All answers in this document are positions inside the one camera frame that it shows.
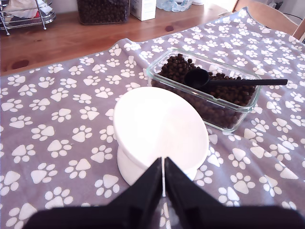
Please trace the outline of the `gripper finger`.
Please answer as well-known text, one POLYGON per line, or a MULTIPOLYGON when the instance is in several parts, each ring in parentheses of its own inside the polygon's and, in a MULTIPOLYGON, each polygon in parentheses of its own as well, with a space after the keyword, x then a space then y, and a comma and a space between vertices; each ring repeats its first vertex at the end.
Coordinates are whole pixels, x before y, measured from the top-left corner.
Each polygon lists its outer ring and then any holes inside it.
POLYGON ((159 157, 132 186, 103 208, 154 210, 161 198, 162 186, 162 159, 159 157))
POLYGON ((174 208, 183 210, 192 208, 236 209, 221 204, 209 193, 198 187, 169 157, 164 161, 164 168, 165 188, 174 208))

